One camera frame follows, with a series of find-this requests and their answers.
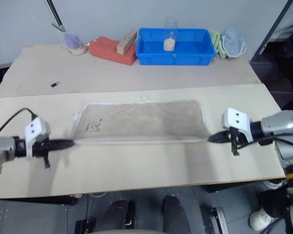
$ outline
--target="light blue cloth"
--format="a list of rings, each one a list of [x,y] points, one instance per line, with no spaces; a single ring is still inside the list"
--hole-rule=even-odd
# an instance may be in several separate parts
[[[238,38],[233,28],[228,28],[221,35],[221,43],[223,50],[229,58],[237,58],[246,51],[246,43],[244,38]]]

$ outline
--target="desk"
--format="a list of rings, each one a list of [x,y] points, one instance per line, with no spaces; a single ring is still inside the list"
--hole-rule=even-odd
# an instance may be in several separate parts
[[[60,84],[52,88],[55,82]],[[0,98],[241,84],[261,84],[242,57],[214,58],[209,66],[128,66],[89,52],[73,56],[59,45],[35,45],[23,48],[5,74]]]
[[[201,103],[207,129],[222,130],[221,114],[228,107],[254,120],[280,109],[262,84],[113,93],[80,93],[0,98],[0,126],[21,107],[29,107],[50,123],[51,138],[67,137],[74,113],[91,101],[195,99]],[[22,113],[2,136],[23,132],[29,122]],[[215,184],[283,177],[272,145],[251,145],[233,156],[230,144],[148,144],[74,146],[42,158],[17,158],[4,163],[0,198],[69,195],[176,185]]]

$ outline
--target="wooden block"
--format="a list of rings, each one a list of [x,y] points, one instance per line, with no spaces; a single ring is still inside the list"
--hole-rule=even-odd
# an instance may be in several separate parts
[[[117,45],[117,54],[125,55],[127,50],[130,48],[132,43],[135,41],[137,37],[137,31],[130,31],[126,34],[123,40]]]

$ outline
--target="white sneaker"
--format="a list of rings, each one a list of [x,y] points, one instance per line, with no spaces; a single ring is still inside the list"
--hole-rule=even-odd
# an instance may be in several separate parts
[[[265,180],[262,183],[266,187],[268,187],[270,189],[273,189],[273,190],[276,190],[276,189],[280,188],[283,185],[283,182],[282,181],[280,183],[278,183],[278,184],[274,184],[274,183],[271,183],[269,180]]]
[[[272,217],[270,217],[263,208],[250,215],[250,226],[255,231],[260,231],[268,227]]]

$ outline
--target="blue plastic bin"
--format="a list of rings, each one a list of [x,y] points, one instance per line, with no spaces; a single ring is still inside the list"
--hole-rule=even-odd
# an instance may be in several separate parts
[[[136,55],[141,65],[209,65],[215,54],[206,29],[178,29],[174,51],[164,50],[163,28],[139,29]]]

